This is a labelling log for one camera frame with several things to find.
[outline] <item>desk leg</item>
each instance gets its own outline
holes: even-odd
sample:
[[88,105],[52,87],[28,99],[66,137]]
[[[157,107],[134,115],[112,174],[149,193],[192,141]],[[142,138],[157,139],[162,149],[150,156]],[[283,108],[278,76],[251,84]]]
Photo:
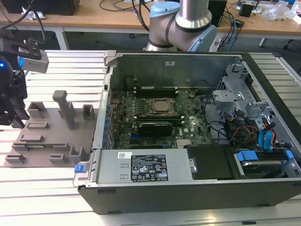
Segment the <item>desk leg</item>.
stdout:
[[60,45],[61,50],[68,50],[69,45],[68,45],[68,41],[66,38],[66,34],[61,27],[58,27],[58,29],[55,30],[55,35],[56,35],[56,38],[57,38],[58,44]]
[[268,39],[265,39],[265,38],[261,39],[261,41],[260,41],[260,43],[259,43],[259,46],[260,46],[260,47],[264,47],[264,44],[267,42],[267,40],[268,40]]

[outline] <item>computer case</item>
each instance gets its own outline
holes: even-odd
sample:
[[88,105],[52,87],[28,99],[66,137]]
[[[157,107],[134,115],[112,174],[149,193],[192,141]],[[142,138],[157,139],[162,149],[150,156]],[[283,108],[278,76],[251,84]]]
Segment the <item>computer case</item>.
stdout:
[[[46,14],[72,16],[79,6],[80,0],[39,0],[32,6],[36,11]],[[21,13],[22,7],[28,8],[26,0],[2,0],[3,6],[9,13]]]

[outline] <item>motherboard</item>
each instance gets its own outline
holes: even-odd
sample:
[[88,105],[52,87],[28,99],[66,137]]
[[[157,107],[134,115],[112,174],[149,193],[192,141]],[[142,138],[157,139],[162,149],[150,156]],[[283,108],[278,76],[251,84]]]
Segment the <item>motherboard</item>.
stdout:
[[203,101],[196,90],[151,94],[114,89],[109,101],[115,149],[183,148],[212,143],[202,114]]

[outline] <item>power supply label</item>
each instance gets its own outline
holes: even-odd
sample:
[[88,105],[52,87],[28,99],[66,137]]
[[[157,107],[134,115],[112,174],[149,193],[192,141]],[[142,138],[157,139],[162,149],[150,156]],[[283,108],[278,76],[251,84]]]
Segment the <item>power supply label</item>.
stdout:
[[167,163],[164,154],[132,155],[131,180],[133,182],[167,181]]

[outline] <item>blue cable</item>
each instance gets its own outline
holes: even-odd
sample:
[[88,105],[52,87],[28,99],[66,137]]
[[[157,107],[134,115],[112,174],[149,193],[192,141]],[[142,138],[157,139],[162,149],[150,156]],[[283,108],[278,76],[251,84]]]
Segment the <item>blue cable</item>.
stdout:
[[233,20],[233,23],[234,23],[234,35],[233,35],[233,38],[232,38],[232,42],[227,50],[227,52],[229,52],[231,50],[231,48],[233,47],[233,44],[234,44],[234,39],[236,37],[236,32],[237,32],[237,26],[236,26],[236,22],[235,22],[235,19],[233,17],[230,17],[232,20]]

